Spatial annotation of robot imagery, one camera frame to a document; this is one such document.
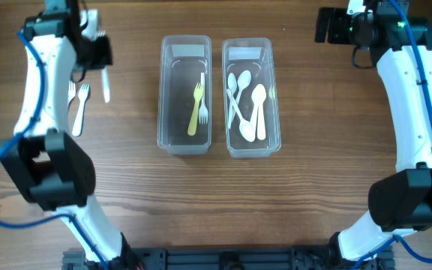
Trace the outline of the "long white plastic fork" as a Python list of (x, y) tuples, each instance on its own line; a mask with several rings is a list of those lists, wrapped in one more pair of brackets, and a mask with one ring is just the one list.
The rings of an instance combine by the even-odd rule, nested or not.
[(103, 90), (103, 99), (105, 103), (110, 102), (111, 98), (111, 90), (110, 90), (110, 80), (109, 80), (109, 74), (108, 74), (108, 66), (105, 65), (104, 68), (100, 71), (101, 73), (101, 83), (102, 83), (102, 90)]

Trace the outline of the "translucent white spoon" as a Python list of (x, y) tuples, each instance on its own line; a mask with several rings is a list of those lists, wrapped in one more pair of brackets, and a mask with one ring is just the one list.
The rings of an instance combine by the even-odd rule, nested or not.
[(230, 96), (229, 96), (229, 113), (228, 113), (227, 127), (230, 128), (231, 127), (231, 117), (232, 117), (232, 113), (233, 113), (233, 102), (232, 102), (232, 99), (234, 98), (234, 94), (236, 93), (236, 89), (237, 89), (236, 76), (233, 73), (229, 74), (227, 84), (228, 84), (228, 90), (229, 90), (229, 93), (230, 93)]

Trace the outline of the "white fork tines down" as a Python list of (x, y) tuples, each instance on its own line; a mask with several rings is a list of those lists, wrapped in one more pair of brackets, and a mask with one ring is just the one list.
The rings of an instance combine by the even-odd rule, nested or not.
[(199, 123), (204, 125), (209, 121), (209, 111), (206, 106), (206, 75), (204, 73), (200, 75), (200, 82), (202, 85), (202, 99), (199, 108)]

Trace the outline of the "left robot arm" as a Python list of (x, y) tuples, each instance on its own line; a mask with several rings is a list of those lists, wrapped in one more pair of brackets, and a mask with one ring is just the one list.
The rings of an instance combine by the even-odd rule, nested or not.
[(74, 72), (113, 63), (110, 40), (98, 35), (96, 10), (77, 1), (46, 1), (25, 19), (19, 36), (28, 71), (14, 138), (0, 161), (27, 203), (62, 220), (85, 251), (89, 269), (140, 269), (140, 260), (95, 197), (95, 167), (68, 133), (68, 96)]

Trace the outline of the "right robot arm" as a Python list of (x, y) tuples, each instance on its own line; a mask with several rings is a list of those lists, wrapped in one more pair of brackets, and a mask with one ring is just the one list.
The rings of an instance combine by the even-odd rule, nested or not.
[(393, 243), (432, 227), (432, 28), (407, 1), (351, 1), (322, 7), (318, 43), (367, 50), (391, 110), (396, 172), (369, 190), (367, 211), (328, 244), (329, 268), (359, 269)]

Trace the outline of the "white spoon bowl down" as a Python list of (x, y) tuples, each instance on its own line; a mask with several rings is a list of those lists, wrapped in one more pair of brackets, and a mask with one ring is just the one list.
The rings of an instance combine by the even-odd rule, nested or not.
[(246, 119), (243, 118), (242, 113), (239, 109), (239, 106), (236, 104), (235, 98), (232, 96), (231, 91), (229, 89), (226, 90), (226, 93), (229, 97), (229, 100), (231, 102), (232, 108), (235, 110), (236, 114), (239, 117), (240, 124), (239, 124), (239, 130), (241, 135), (245, 140), (252, 143), (256, 138), (256, 130), (255, 127)]

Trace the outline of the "pale blue plastic fork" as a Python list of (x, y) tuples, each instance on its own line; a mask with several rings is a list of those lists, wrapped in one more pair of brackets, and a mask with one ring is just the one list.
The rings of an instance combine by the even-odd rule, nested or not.
[(84, 112), (86, 108), (86, 101), (90, 97), (90, 85), (89, 84), (83, 84), (78, 91), (78, 99), (79, 99), (79, 106), (78, 110), (76, 112), (76, 118), (73, 123), (72, 128), (72, 135), (74, 137), (79, 137), (83, 132), (83, 122), (84, 122)]

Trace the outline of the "cream yellow plastic spoon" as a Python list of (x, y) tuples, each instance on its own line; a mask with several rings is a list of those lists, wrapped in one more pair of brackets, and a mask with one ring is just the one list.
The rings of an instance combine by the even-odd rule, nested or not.
[(263, 104), (266, 100), (266, 88), (263, 84), (258, 84), (252, 93), (253, 108), (256, 109), (256, 135), (259, 140), (266, 139), (266, 123), (264, 119)]

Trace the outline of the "cream yellow plastic fork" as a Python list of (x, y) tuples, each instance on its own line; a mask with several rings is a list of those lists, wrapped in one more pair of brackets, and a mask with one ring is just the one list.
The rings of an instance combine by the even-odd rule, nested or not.
[(193, 98), (194, 98), (194, 105), (193, 105), (193, 111), (190, 117), (189, 126), (187, 129), (187, 134), (189, 136), (194, 136), (197, 131), (197, 120), (198, 120), (198, 112), (199, 112), (199, 105), (200, 101), (203, 98), (203, 85), (198, 82), (195, 86), (195, 89), (193, 91)]

